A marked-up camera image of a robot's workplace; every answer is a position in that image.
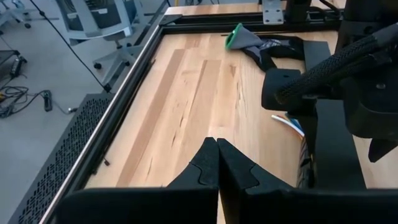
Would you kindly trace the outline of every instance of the white cable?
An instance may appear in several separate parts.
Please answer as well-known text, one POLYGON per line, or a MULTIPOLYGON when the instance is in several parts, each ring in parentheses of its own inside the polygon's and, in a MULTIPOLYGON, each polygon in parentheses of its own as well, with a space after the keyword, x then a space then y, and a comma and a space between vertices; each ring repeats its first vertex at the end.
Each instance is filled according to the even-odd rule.
POLYGON ((282 119, 282 118, 280 118, 278 116, 275 116, 275 115, 271 115, 271 118, 289 125, 291 128, 295 129, 296 132, 298 132, 301 136, 304 137, 304 133, 298 127, 294 126, 294 124, 292 124, 292 123, 290 123, 290 122, 286 121, 285 119, 282 119))

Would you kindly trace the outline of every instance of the perforated metal panel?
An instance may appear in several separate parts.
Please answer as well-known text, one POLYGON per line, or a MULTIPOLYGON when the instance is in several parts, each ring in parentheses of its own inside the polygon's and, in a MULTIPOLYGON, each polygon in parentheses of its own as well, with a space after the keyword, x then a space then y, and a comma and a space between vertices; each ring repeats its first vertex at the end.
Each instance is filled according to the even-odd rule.
POLYGON ((86 95, 9 223, 38 223, 100 121, 113 94, 86 95))

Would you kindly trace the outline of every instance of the wooden tabletop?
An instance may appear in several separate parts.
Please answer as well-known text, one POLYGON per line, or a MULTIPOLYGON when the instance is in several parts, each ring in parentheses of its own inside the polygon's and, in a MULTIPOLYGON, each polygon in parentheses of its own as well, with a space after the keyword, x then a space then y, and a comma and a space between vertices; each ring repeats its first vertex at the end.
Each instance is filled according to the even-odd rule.
MULTIPOLYGON (((344 1, 335 1, 344 7, 344 1)), ((257 4, 171 7, 167 14, 258 11, 257 4)), ((290 34, 328 41, 336 32, 290 34)), ((109 151, 86 187, 166 186, 195 155, 207 136, 225 138, 254 162, 295 185, 300 139, 261 107, 264 80, 256 64, 240 51, 224 49, 220 34, 166 35, 155 64, 138 91, 109 151)), ((274 59, 278 68, 303 63, 274 59)), ((369 140, 354 138, 368 187, 398 187, 398 150, 368 161, 369 140)))

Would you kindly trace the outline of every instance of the concrete floor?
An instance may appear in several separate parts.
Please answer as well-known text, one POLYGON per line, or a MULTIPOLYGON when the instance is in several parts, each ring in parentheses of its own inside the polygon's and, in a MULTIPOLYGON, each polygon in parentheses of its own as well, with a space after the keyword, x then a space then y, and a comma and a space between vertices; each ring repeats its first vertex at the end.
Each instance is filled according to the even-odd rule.
MULTIPOLYGON (((26 7, 33 8, 28 0, 23 2, 26 7)), ((220 2, 223 4, 257 1, 220 2)), ((35 3, 47 17, 60 17, 55 1, 35 0, 35 3)), ((154 12, 161 1, 149 0, 142 3, 144 12, 154 12)), ((210 0, 203 0, 202 4, 211 3, 210 0)), ((32 14, 32 17, 40 16, 36 13, 32 14)), ((62 21, 53 23, 61 33, 65 33, 62 21)), ((7 50, 10 46, 28 60, 22 68, 22 73, 27 78, 18 77, 8 85, 26 86, 31 93, 50 90, 53 100, 64 110, 79 106, 88 93, 102 92, 95 79, 47 21, 34 21, 31 25, 31 29, 26 29, 22 24, 11 21, 0 28, 4 32, 0 39, 0 49, 7 50)), ((113 42, 103 39, 93 39, 73 47, 99 78, 101 74, 93 68, 92 60, 112 52, 114 48, 113 42)), ((10 59, 0 66, 0 80, 8 73, 12 61, 13 59, 10 59)), ((117 83, 121 82, 126 73, 127 69, 124 69, 117 83)), ((0 223, 6 223, 11 217, 72 117, 72 114, 65 115, 58 108, 45 112, 43 100, 37 98, 24 111, 0 119, 0 223)))

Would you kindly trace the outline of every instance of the wood grain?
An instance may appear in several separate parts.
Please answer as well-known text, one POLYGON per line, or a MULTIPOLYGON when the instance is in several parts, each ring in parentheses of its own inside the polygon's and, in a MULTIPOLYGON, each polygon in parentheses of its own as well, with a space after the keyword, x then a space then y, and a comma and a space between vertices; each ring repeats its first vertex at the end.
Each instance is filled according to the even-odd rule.
MULTIPOLYGON (((338 7, 344 1, 334 2, 338 7)), ((167 14, 258 11, 257 4, 172 7, 167 14)), ((296 35, 327 41, 334 52, 336 32, 296 35)), ((226 138, 254 162, 295 185, 300 139, 271 119, 261 107, 266 74, 240 51, 224 49, 220 34, 166 35, 155 63, 101 165, 86 187, 168 185, 188 164, 207 136, 226 138)), ((303 62, 274 59, 279 68, 303 70, 303 62)), ((368 187, 398 187, 392 151, 375 164, 368 161, 369 140, 354 138, 368 187)), ((223 223, 219 208, 219 223, 223 223)))

